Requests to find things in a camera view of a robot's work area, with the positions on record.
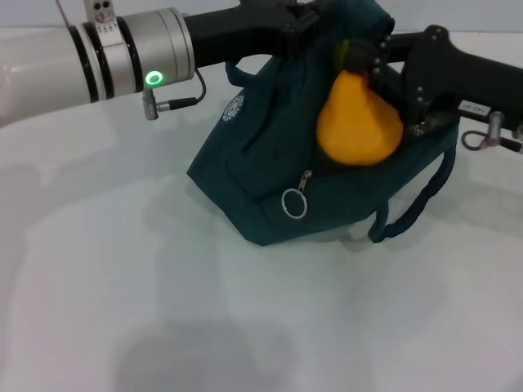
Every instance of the green led light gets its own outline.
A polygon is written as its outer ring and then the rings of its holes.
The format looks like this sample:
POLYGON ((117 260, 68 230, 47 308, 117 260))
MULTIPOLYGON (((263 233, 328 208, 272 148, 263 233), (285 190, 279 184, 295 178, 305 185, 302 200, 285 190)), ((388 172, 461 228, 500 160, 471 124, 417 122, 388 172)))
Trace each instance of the green led light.
POLYGON ((163 81, 163 75, 158 71, 150 71, 145 77, 145 81, 151 86, 156 86, 163 81))

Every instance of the dark green bag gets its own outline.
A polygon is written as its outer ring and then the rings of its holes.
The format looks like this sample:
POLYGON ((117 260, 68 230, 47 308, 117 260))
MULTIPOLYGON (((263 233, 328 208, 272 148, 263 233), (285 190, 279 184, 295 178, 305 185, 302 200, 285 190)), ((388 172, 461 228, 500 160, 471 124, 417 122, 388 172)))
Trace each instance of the dark green bag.
POLYGON ((337 28, 305 56, 273 58, 257 75, 226 65, 230 82, 244 89, 188 171, 236 229, 258 245, 350 225, 375 212, 370 239, 378 243, 395 237, 413 225, 454 167, 457 125, 424 136, 376 166, 313 176, 304 191, 306 216, 294 220, 286 214, 284 191, 297 188, 317 157, 316 120, 336 78, 336 42, 350 37, 376 40, 394 23, 373 0, 331 0, 327 5, 341 16, 337 28), (395 224, 387 225, 389 199, 442 154, 443 163, 429 185, 395 224))

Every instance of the metal ring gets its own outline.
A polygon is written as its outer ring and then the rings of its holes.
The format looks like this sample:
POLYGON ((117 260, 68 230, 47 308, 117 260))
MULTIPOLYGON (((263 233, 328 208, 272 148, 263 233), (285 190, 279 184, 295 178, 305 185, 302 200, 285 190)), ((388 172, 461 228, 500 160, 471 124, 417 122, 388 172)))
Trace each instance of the metal ring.
POLYGON ((284 192, 284 194, 281 197, 281 207, 284 208, 284 211, 285 211, 285 213, 287 214, 287 216, 289 218, 294 219, 296 221, 299 221, 300 219, 303 219, 305 217, 305 215, 307 215, 307 210, 309 209, 309 205, 307 204, 307 198, 305 197, 305 195, 302 192, 300 192, 297 189, 287 189, 284 192), (285 202, 285 198, 287 197, 288 194, 297 194, 298 196, 300 196, 302 198, 302 201, 303 201, 303 212, 302 212, 301 215, 296 216, 296 215, 291 214, 288 211, 287 203, 285 202))

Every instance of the fabric bag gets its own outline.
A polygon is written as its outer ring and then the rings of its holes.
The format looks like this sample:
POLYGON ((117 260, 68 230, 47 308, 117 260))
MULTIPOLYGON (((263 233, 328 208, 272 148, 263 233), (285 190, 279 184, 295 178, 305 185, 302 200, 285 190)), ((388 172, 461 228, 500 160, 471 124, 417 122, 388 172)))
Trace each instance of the fabric bag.
POLYGON ((257 75, 226 65, 230 83, 244 89, 227 106, 187 173, 248 241, 261 246, 364 221, 374 213, 369 238, 375 243, 393 238, 414 224, 454 167, 458 124, 431 132, 378 165, 313 174, 303 190, 306 215, 297 220, 284 210, 282 195, 298 187, 317 158, 316 121, 337 76, 336 42, 377 41, 394 24, 373 0, 327 0, 326 7, 337 11, 336 29, 304 56, 272 58, 257 75), (440 170, 428 186, 388 225, 390 198, 442 154, 440 170))

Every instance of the bag logo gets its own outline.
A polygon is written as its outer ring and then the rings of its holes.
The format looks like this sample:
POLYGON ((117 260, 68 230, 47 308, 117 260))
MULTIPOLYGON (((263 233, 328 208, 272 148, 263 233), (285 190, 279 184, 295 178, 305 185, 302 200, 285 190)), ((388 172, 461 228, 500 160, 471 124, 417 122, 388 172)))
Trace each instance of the bag logo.
POLYGON ((226 111, 223 112, 223 121, 230 121, 236 117, 239 111, 244 106, 244 96, 240 95, 234 98, 226 107, 226 111))

